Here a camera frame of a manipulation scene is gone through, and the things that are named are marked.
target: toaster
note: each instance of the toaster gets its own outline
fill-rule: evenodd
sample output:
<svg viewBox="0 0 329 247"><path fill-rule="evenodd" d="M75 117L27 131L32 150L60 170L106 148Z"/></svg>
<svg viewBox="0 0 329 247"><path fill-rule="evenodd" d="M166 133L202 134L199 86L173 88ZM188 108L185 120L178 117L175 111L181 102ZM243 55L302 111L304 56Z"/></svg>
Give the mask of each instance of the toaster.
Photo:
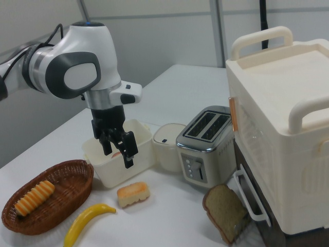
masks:
<svg viewBox="0 0 329 247"><path fill-rule="evenodd" d="M230 108L203 109L178 135L184 178L205 188L229 180L236 169Z"/></svg>

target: tabletop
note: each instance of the tabletop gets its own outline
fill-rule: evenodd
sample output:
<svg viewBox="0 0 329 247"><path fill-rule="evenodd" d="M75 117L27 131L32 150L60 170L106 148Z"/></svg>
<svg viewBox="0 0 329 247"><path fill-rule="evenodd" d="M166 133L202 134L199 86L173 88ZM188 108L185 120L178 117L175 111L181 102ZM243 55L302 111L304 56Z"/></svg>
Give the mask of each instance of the tabletop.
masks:
<svg viewBox="0 0 329 247"><path fill-rule="evenodd" d="M143 89L140 103L124 107L126 119L137 119L154 134L168 123L187 125L210 105L228 106L226 70L174 65ZM24 184L47 168L67 160L83 159L81 145L93 137L92 115L85 109L0 169L0 207ZM144 181L151 196L121 209L116 191ZM228 186L235 190L232 180ZM202 207L206 189L169 173L157 164L115 188L105 188L95 174L93 189L85 203L50 231L37 236L14 233L0 225L0 246L63 246L74 219L96 203L117 209L92 219L75 246L226 246ZM252 223L235 246L264 246Z"/></svg>

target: toy banana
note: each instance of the toy banana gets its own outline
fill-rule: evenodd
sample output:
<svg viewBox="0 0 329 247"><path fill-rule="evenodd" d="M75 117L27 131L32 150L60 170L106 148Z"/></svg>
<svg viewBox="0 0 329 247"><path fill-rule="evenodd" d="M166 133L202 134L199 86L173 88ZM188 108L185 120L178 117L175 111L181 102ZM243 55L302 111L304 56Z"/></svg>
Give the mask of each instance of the toy banana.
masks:
<svg viewBox="0 0 329 247"><path fill-rule="evenodd" d="M79 237L79 234L92 218L104 213L115 214L115 212L115 208L112 208L104 203L95 204L87 208L85 211L79 214L79 216L75 219L70 229L68 230L64 239L64 247L72 247L74 245Z"/></svg>

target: brown basket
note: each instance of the brown basket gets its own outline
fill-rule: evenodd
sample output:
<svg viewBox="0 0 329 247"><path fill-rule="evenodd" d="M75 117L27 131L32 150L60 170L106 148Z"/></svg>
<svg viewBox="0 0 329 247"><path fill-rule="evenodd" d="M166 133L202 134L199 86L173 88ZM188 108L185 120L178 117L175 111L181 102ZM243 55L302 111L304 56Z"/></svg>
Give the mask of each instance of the brown basket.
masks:
<svg viewBox="0 0 329 247"><path fill-rule="evenodd" d="M42 172L20 188L2 211L6 228L25 235L44 233L70 216L90 195L94 169L83 160L65 161ZM39 182L55 186L53 195L26 217L16 215L14 204Z"/></svg>

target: toast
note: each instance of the toast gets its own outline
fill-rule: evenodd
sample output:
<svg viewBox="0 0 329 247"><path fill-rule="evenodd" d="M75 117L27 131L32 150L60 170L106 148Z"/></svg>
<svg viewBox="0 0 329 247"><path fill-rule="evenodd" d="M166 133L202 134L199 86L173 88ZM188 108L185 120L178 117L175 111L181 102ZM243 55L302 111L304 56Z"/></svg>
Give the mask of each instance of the toast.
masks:
<svg viewBox="0 0 329 247"><path fill-rule="evenodd" d="M117 196L120 207L124 208L145 200L150 196L150 191L145 182L138 182L118 189Z"/></svg>
<svg viewBox="0 0 329 247"><path fill-rule="evenodd" d="M248 213L235 192L225 184L216 185L205 194L203 208L222 239L231 245L237 237L234 227Z"/></svg>

